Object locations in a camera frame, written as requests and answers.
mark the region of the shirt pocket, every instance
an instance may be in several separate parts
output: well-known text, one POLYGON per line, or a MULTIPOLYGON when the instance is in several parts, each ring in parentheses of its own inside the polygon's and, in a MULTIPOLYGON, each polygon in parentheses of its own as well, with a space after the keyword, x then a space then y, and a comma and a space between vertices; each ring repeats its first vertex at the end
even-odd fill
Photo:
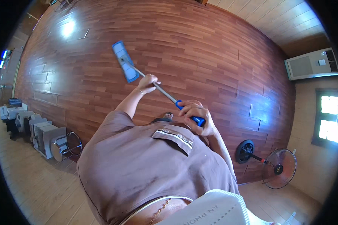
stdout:
POLYGON ((166 125, 158 128, 153 134, 152 138, 170 140, 178 145, 184 151, 186 156, 190 155, 193 148, 194 134, 182 127, 174 125, 166 125))

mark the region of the brown shirt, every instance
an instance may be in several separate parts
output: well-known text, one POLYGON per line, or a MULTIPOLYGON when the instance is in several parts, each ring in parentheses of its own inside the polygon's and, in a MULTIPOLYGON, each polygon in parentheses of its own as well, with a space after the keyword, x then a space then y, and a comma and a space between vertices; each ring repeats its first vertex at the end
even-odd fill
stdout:
POLYGON ((221 189, 239 194, 225 161, 178 122, 135 126, 112 111, 85 146, 77 170, 100 224, 116 225, 163 196, 192 200, 221 189))

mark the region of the gold necklace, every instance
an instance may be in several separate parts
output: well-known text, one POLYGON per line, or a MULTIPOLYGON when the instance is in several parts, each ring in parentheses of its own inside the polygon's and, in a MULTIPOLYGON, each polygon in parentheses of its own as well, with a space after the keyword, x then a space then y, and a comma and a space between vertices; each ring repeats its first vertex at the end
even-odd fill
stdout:
POLYGON ((163 209, 165 209, 165 207, 168 205, 168 203, 169 203, 170 200, 171 200, 171 198, 170 198, 170 199, 167 199, 167 200, 165 201, 165 203, 163 204, 162 208, 160 208, 156 213, 154 213, 153 218, 152 218, 152 219, 150 220, 150 222, 149 222, 149 225, 152 225, 152 224, 153 224, 153 222, 156 220, 156 217, 159 215, 159 213, 160 213, 163 209))

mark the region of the electric fan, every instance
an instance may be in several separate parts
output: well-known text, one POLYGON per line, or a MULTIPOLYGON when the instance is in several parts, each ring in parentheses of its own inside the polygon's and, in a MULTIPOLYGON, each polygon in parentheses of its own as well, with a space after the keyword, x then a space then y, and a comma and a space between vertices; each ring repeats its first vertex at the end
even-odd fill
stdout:
POLYGON ((238 163, 247 162, 250 157, 263 163, 262 179, 272 189, 286 186, 293 178, 297 168, 297 160, 288 149, 276 149, 266 159, 253 155, 254 143, 245 140, 236 149, 235 159, 238 163))

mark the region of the hand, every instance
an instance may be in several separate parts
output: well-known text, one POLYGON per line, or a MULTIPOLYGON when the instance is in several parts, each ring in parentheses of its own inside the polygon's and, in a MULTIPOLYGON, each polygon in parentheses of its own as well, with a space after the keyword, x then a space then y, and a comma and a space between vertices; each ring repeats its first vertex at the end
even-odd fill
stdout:
POLYGON ((160 84, 156 76, 154 76, 153 74, 147 74, 145 77, 143 77, 140 80, 137 89, 139 89, 145 94, 152 92, 153 90, 156 89, 156 87, 154 87, 153 85, 154 82, 156 82, 157 84, 160 84))
POLYGON ((204 108, 200 101, 189 100, 178 102, 182 106, 179 116, 185 116, 184 123, 188 125, 195 133, 200 136, 212 136, 218 132, 215 127, 212 116, 207 108, 204 108), (192 116, 198 116, 205 119, 203 127, 199 127, 194 120, 190 119, 192 116))

